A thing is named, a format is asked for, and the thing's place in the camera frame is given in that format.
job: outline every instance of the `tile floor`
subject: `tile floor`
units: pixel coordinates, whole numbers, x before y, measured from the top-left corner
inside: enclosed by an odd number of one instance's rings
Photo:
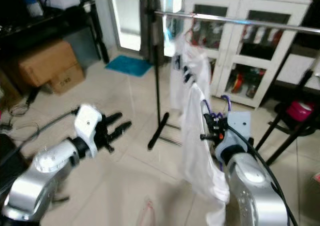
[[[160,92],[164,112],[170,108],[168,67],[160,71]],[[80,103],[95,104],[106,114],[122,111],[121,121],[132,120],[132,127],[113,144],[113,155],[103,150],[96,159],[81,162],[64,189],[70,201],[51,210],[43,225],[140,225],[137,220],[147,200],[153,203],[157,225],[206,225],[205,214],[214,206],[194,195],[190,185],[182,180],[181,149],[159,140],[152,152],[147,151],[147,143],[157,128],[153,69],[143,78],[136,78],[96,63],[86,72],[83,83],[62,96],[41,92],[25,117],[13,122],[15,126],[30,121],[44,125]],[[214,111],[226,107],[217,98],[212,98],[211,104]],[[233,103],[232,109],[252,112],[252,135],[258,142],[274,116],[274,105],[270,101],[253,110]],[[23,153],[29,156],[74,136],[73,120],[70,117],[56,124],[24,148]],[[285,134],[274,131],[261,149],[262,156],[270,156],[285,138]],[[319,143],[320,132],[299,138],[271,167],[300,225],[320,225],[320,185],[311,179],[320,171]],[[234,200],[227,207],[227,225],[239,225]]]

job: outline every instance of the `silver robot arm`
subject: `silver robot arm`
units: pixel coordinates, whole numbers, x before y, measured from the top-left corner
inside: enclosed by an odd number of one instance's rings
[[[106,117],[90,105],[81,105],[74,127],[75,139],[66,139],[48,150],[39,152],[32,165],[15,180],[2,208],[2,215],[10,220],[40,222],[49,208],[58,185],[64,181],[80,160],[95,157],[106,147],[111,153],[113,140],[131,126],[126,122],[107,133],[107,126],[122,116]]]
[[[272,187],[270,176],[248,153],[247,144],[227,127],[232,126],[249,140],[250,112],[229,112],[227,118],[219,120],[208,114],[204,117],[210,133],[200,138],[214,142],[216,158],[226,165],[226,179],[238,201],[241,225],[287,226],[285,203]]]

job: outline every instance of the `white cabinet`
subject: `white cabinet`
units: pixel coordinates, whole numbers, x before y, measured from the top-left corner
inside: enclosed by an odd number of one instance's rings
[[[311,0],[185,0],[185,11],[214,16],[300,25]],[[211,94],[258,107],[295,32],[264,27],[186,21],[192,40],[211,60]]]

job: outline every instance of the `metal rack frame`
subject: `metal rack frame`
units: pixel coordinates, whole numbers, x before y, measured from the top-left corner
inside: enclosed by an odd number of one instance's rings
[[[150,15],[151,22],[153,25],[155,25],[156,17],[171,17],[171,18],[181,18],[181,19],[196,19],[200,21],[206,21],[206,22],[220,22],[220,23],[232,23],[232,24],[240,24],[240,25],[253,25],[253,26],[264,26],[267,28],[276,28],[281,30],[290,30],[295,32],[300,32],[304,34],[314,34],[314,35],[320,35],[320,29],[317,28],[308,28],[308,27],[300,27],[300,26],[292,26],[292,25],[285,25],[285,24],[278,24],[278,23],[270,23],[270,22],[261,22],[261,21],[253,21],[253,20],[242,20],[242,19],[234,19],[234,18],[227,18],[227,17],[218,17],[218,16],[211,16],[211,15],[204,15],[204,14],[190,14],[190,13],[171,13],[171,12],[163,12],[163,11],[157,11],[152,8],[149,8],[148,11]],[[153,52],[154,52],[154,58],[155,58],[155,85],[156,85],[156,101],[157,101],[157,121],[158,121],[158,129],[156,130],[155,134],[153,135],[151,141],[148,144],[148,150],[152,150],[156,141],[159,139],[162,139],[166,142],[170,142],[175,145],[180,145],[179,142],[173,141],[169,138],[161,136],[161,132],[165,126],[169,126],[174,129],[179,129],[178,127],[167,123],[169,118],[169,112],[166,112],[161,119],[161,109],[160,109],[160,86],[159,86],[159,62],[158,62],[158,45],[157,45],[157,39],[153,38],[153,41],[155,42],[153,44]],[[308,70],[305,71],[304,76],[300,80],[299,84],[296,86],[294,91],[290,96],[287,97],[285,103],[283,104],[282,108],[278,112],[276,118],[270,125],[269,129],[266,131],[260,142],[258,143],[256,150],[258,151],[263,143],[266,141],[266,139],[269,137],[271,132],[274,130],[276,125],[279,123],[283,115],[286,113],[286,109],[291,104],[291,102],[294,100],[295,96],[300,93],[308,80],[315,75],[315,68],[317,64],[320,63],[320,51],[316,57],[316,59],[313,61],[312,65]],[[310,126],[311,123],[314,122],[316,117],[320,113],[320,100],[316,102],[316,106],[314,108],[314,111],[312,114],[308,117],[306,121],[304,121],[302,124],[299,125],[299,127],[292,132],[292,134],[287,138],[287,140],[279,147],[279,149],[269,158],[267,161],[268,165],[271,165],[280,155],[283,151],[285,151],[291,143],[296,140],[296,138],[301,134],[301,132],[306,129],[308,126]]]

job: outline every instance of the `blue mat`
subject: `blue mat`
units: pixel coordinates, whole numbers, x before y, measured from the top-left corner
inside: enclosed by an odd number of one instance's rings
[[[131,57],[118,56],[106,65],[106,69],[126,73],[136,77],[142,77],[152,66],[147,61]]]

